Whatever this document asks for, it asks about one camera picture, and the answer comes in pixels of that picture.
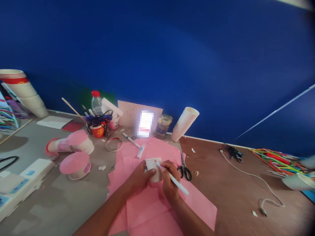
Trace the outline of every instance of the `hand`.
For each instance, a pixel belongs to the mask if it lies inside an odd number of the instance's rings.
[[[139,190],[143,190],[147,184],[150,177],[155,175],[156,170],[151,169],[144,172],[145,160],[143,160],[132,172],[129,178],[126,180],[124,185],[129,189],[130,194],[133,194]]]
[[[180,181],[180,174],[177,171],[175,165],[169,160],[162,162],[160,165],[163,167],[163,192],[168,202],[170,204],[173,204],[180,199],[180,195],[178,192],[178,187],[171,181],[168,172],[170,172],[171,175],[174,176],[178,182]]]

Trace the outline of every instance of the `pink lid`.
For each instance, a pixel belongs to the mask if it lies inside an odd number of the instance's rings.
[[[67,137],[67,141],[69,142],[69,145],[79,145],[83,143],[88,138],[87,133],[84,129],[77,130],[76,132],[73,132]]]
[[[90,156],[85,152],[75,152],[67,156],[61,163],[59,170],[63,174],[72,174],[84,168]]]

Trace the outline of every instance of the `wire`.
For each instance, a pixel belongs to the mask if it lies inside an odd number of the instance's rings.
[[[267,184],[267,182],[266,182],[264,179],[262,179],[261,177],[259,177],[259,176],[257,176],[257,175],[249,174],[249,173],[246,173],[246,172],[241,171],[240,169],[236,168],[236,167],[235,167],[234,165],[232,165],[232,164],[228,161],[228,159],[225,157],[225,155],[224,155],[222,149],[220,149],[220,152],[222,153],[222,155],[224,156],[224,158],[226,159],[226,161],[227,161],[231,166],[233,166],[235,169],[239,170],[240,172],[242,172],[242,173],[244,173],[244,174],[248,174],[248,175],[251,175],[251,176],[256,176],[257,178],[260,178],[262,181],[264,181],[264,182],[266,183],[266,185],[268,186],[268,188],[270,189],[270,191],[272,192],[272,194],[280,201],[281,204],[276,203],[275,201],[273,201],[273,200],[271,200],[271,199],[267,199],[267,198],[266,198],[266,199],[263,199],[263,201],[262,201],[262,203],[261,203],[261,205],[260,205],[260,209],[261,209],[262,213],[263,213],[265,216],[267,216],[267,212],[266,212],[266,210],[263,208],[263,204],[264,204],[265,202],[273,203],[273,204],[275,204],[276,206],[279,206],[279,207],[285,207],[284,203],[283,203],[283,202],[281,201],[281,199],[272,191],[272,189],[270,188],[270,186]]]
[[[4,159],[0,159],[0,162],[3,162],[3,161],[6,161],[6,160],[9,160],[9,159],[12,159],[12,158],[14,158],[14,160],[11,161],[9,164],[7,164],[5,167],[2,167],[2,168],[0,169],[0,172],[1,172],[2,170],[4,170],[5,168],[11,166],[14,162],[16,162],[16,161],[19,159],[19,157],[18,157],[18,156],[12,156],[12,157],[7,157],[7,158],[4,158]]]

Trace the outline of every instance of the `cable connector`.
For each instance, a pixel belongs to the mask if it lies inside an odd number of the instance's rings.
[[[267,212],[266,212],[264,209],[262,209],[262,208],[260,208],[260,210],[261,210],[262,213],[265,215],[265,217],[267,217]]]

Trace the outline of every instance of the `black cable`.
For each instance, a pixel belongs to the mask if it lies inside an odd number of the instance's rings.
[[[3,162],[3,161],[6,161],[6,160],[9,160],[9,159],[12,159],[12,158],[15,158],[15,159],[13,161],[11,161],[9,164],[7,164],[5,167],[2,167],[0,169],[0,172],[2,170],[4,170],[5,168],[11,166],[14,162],[16,162],[19,159],[19,157],[18,156],[12,156],[12,157],[3,158],[3,159],[0,160],[0,162]]]

